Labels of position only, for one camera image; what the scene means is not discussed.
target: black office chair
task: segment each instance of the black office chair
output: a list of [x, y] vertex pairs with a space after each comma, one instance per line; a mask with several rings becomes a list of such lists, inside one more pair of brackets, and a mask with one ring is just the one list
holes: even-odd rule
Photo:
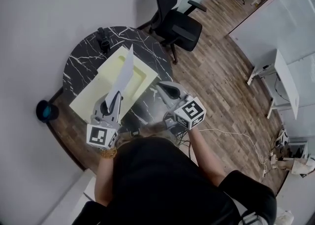
[[191, 52], [201, 34], [202, 25], [188, 15], [196, 8], [207, 11], [201, 4], [189, 0], [191, 7], [185, 13], [181, 13], [172, 10], [176, 3], [177, 0], [157, 0], [158, 11], [151, 20], [149, 30], [149, 33], [155, 31], [157, 35], [165, 39], [160, 42], [162, 46], [171, 46], [174, 64], [178, 62], [174, 44]]

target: white cable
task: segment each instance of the white cable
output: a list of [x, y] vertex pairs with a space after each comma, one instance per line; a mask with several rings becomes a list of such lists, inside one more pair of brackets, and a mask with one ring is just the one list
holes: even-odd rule
[[254, 145], [254, 142], [252, 141], [252, 139], [251, 139], [250, 136], [248, 136], [248, 135], [246, 135], [246, 134], [243, 134], [243, 133], [226, 132], [226, 131], [223, 131], [223, 130], [220, 130], [220, 129], [200, 129], [199, 131], [205, 131], [205, 130], [218, 130], [218, 131], [220, 131], [220, 132], [222, 132], [222, 133], [225, 133], [225, 134], [236, 134], [236, 135], [243, 135], [243, 136], [248, 137], [248, 138], [250, 139], [250, 141], [252, 142], [252, 145], [253, 145], [254, 148], [255, 148], [255, 152], [256, 152], [256, 154], [257, 154], [257, 158], [258, 158], [258, 160], [259, 160], [259, 163], [263, 164], [263, 165], [264, 165], [264, 170], [267, 171], [268, 167], [266, 166], [266, 163], [267, 163], [268, 159], [265, 159], [265, 162], [264, 162], [264, 163], [261, 162], [261, 160], [260, 160], [260, 158], [259, 158], [259, 154], [258, 154], [257, 149], [256, 149], [256, 146]]

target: black trash bin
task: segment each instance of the black trash bin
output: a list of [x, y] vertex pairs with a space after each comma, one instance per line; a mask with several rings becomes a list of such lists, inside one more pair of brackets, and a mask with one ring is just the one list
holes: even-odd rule
[[43, 123], [47, 123], [48, 121], [57, 119], [59, 109], [48, 101], [42, 100], [36, 107], [36, 116]]

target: black sleeve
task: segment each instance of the black sleeve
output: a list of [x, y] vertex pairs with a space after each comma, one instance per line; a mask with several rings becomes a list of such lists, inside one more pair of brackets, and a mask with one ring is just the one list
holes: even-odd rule
[[227, 175], [219, 185], [219, 189], [240, 202], [249, 212], [256, 212], [268, 224], [274, 224], [277, 216], [277, 201], [269, 187], [236, 170]]
[[105, 206], [94, 201], [88, 201], [72, 225], [97, 225], [104, 218], [105, 212]]

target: round table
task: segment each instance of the round table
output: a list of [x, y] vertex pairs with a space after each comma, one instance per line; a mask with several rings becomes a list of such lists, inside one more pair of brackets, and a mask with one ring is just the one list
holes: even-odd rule
[[108, 27], [104, 30], [110, 37], [109, 53], [102, 52], [94, 32], [84, 38], [70, 54], [63, 72], [63, 92], [67, 103], [70, 104], [94, 79], [97, 69], [118, 48], [124, 46], [129, 49], [133, 44], [134, 55], [157, 72], [158, 76], [123, 117], [122, 128], [132, 130], [148, 123], [160, 122], [167, 107], [157, 94], [155, 84], [158, 81], [172, 81], [170, 58], [161, 45], [143, 31], [130, 27]]

